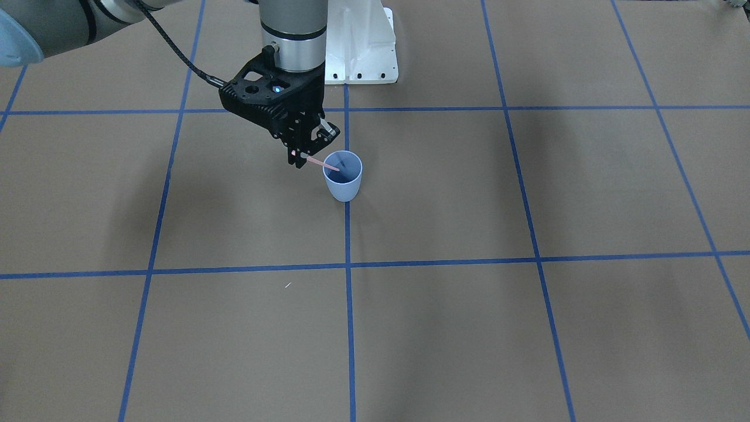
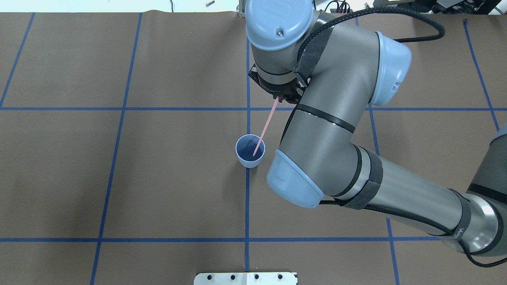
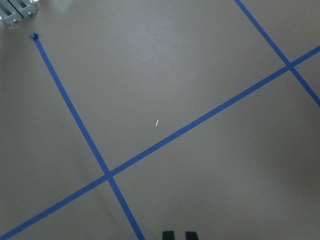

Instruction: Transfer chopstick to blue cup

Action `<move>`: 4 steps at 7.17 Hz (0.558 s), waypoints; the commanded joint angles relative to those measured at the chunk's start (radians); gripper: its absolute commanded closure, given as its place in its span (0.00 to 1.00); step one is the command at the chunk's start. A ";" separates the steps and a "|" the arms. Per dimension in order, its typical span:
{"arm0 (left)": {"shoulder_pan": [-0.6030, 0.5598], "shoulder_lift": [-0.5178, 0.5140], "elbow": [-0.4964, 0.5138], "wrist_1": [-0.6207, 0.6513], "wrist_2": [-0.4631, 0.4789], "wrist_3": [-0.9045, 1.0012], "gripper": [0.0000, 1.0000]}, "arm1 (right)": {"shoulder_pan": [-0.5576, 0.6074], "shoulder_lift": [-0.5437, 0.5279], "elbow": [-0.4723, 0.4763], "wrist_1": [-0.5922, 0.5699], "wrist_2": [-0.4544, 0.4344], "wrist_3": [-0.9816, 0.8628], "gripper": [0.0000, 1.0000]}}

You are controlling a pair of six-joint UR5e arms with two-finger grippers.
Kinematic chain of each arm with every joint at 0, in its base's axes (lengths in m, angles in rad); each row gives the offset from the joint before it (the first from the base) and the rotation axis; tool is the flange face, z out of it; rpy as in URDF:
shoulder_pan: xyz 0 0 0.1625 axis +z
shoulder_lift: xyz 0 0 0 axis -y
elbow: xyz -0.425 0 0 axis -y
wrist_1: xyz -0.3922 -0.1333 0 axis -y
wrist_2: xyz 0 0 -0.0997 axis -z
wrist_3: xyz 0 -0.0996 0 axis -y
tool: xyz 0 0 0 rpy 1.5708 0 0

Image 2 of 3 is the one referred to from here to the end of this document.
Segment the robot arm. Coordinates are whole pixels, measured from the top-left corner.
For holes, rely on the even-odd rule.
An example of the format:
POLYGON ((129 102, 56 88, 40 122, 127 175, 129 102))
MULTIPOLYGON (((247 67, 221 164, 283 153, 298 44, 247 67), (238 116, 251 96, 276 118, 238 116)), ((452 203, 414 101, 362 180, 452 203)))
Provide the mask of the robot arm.
POLYGON ((311 0, 248 0, 249 76, 295 107, 267 175, 295 205, 376 211, 475 256, 506 255, 506 127, 467 191, 438 185, 351 142, 368 105, 396 94, 411 65, 406 43, 438 40, 442 24, 404 8, 336 17, 311 0))

